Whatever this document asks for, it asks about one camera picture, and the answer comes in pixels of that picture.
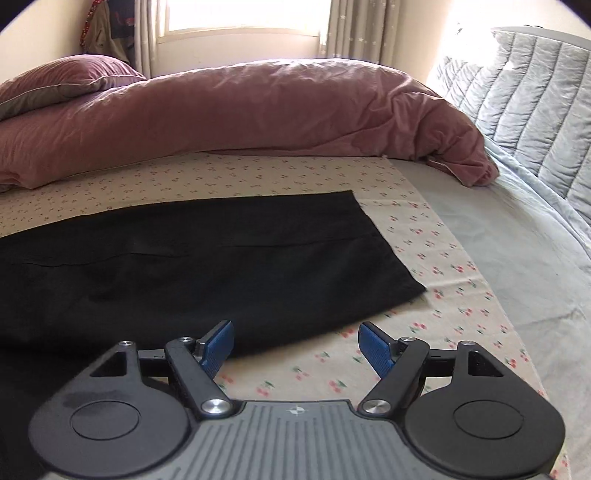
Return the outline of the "black pants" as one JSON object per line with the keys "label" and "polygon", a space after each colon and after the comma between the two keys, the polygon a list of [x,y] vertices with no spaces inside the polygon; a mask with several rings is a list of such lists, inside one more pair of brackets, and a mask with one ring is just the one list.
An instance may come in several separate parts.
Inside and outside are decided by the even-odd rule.
{"label": "black pants", "polygon": [[1,475],[34,479],[34,411],[121,340],[155,349],[223,320],[235,353],[337,330],[424,291],[349,191],[177,201],[1,241]]}

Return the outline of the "cherry print sheet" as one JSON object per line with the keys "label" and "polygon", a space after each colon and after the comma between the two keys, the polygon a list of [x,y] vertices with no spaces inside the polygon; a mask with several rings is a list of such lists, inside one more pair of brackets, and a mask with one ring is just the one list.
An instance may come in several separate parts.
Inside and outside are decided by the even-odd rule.
{"label": "cherry print sheet", "polygon": [[[214,379],[195,358],[212,328],[155,349],[121,340],[34,411],[34,479],[553,477],[560,414],[519,343],[499,341],[507,322],[475,265],[388,161],[186,156],[108,169],[4,193],[1,241],[141,205],[345,191],[420,296],[303,341],[233,346]],[[397,341],[384,379],[360,352],[367,321]]]}

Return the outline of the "grey bed cover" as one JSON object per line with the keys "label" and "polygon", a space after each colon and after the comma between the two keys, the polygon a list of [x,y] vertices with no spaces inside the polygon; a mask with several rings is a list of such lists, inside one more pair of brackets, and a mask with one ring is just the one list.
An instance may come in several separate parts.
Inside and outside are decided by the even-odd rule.
{"label": "grey bed cover", "polygon": [[500,170],[468,188],[421,163],[394,161],[475,260],[533,358],[567,426],[590,451],[590,228],[566,201],[488,140]]}

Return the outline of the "pink duvet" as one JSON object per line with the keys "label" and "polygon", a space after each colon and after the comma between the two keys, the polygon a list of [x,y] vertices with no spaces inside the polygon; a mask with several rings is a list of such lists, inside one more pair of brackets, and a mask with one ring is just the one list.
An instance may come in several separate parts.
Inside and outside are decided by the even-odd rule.
{"label": "pink duvet", "polygon": [[331,59],[187,71],[6,119],[1,185],[193,152],[421,160],[468,187],[499,174],[472,121],[421,82]]}

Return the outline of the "grey quilted headboard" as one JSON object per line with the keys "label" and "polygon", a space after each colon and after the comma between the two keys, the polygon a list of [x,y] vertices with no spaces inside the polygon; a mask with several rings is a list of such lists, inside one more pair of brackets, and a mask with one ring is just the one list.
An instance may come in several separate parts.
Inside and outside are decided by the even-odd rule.
{"label": "grey quilted headboard", "polygon": [[539,27],[461,30],[432,87],[590,218],[590,42]]}

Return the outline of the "pink grey pillow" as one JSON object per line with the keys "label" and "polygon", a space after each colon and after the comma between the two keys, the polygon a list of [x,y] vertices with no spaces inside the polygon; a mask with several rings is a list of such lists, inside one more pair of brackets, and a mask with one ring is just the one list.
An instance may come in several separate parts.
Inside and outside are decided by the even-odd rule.
{"label": "pink grey pillow", "polygon": [[1,84],[1,120],[145,80],[114,57],[81,54],[59,58]]}

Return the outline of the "beige curtain right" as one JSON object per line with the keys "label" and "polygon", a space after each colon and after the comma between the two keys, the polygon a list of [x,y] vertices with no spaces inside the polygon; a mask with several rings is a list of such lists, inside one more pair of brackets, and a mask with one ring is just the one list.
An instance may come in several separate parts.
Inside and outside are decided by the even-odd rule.
{"label": "beige curtain right", "polygon": [[391,66],[400,7],[394,0],[332,1],[322,56]]}

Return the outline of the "beige curtain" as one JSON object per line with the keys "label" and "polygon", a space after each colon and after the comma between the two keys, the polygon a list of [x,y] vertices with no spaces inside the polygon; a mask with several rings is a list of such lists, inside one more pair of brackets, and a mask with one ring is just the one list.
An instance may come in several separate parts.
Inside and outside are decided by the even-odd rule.
{"label": "beige curtain", "polygon": [[391,66],[400,7],[394,0],[332,1],[322,56]]}
{"label": "beige curtain", "polygon": [[134,1],[134,68],[144,77],[155,76],[158,2]]}

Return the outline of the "hanging clothes in corner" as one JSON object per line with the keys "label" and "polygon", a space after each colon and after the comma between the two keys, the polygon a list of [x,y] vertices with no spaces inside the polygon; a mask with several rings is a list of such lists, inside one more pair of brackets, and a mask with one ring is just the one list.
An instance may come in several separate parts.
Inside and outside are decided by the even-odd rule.
{"label": "hanging clothes in corner", "polygon": [[93,1],[80,36],[81,51],[111,56],[134,66],[134,43],[135,1]]}

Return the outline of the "beige curtain left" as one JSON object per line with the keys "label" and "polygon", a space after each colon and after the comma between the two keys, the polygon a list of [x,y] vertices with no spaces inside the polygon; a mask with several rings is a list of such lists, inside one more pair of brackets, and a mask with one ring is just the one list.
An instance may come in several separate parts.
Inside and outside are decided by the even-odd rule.
{"label": "beige curtain left", "polygon": [[158,2],[134,1],[134,68],[144,77],[155,76]]}

